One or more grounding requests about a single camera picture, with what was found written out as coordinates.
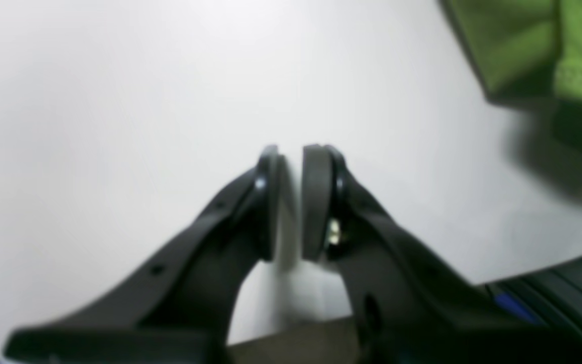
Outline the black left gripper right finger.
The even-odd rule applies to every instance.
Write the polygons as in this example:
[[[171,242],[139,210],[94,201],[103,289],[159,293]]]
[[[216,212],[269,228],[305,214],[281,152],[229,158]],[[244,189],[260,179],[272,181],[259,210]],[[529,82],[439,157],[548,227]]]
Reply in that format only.
[[[491,302],[399,226],[330,145],[303,148],[302,254],[342,277],[360,363],[582,363],[582,341]]]

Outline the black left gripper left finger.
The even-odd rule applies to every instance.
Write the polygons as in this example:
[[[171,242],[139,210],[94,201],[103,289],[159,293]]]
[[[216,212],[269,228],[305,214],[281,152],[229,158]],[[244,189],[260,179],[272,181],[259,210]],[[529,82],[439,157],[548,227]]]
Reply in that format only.
[[[276,244],[281,155],[270,145],[122,283],[60,320],[15,330],[4,363],[231,363],[244,280]]]

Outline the dark robot arm base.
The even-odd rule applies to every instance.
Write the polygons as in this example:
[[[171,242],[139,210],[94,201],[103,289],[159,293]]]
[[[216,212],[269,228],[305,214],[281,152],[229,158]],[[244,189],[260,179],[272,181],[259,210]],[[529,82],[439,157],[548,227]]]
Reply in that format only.
[[[582,258],[484,288],[513,315],[538,325],[563,327],[582,338]]]

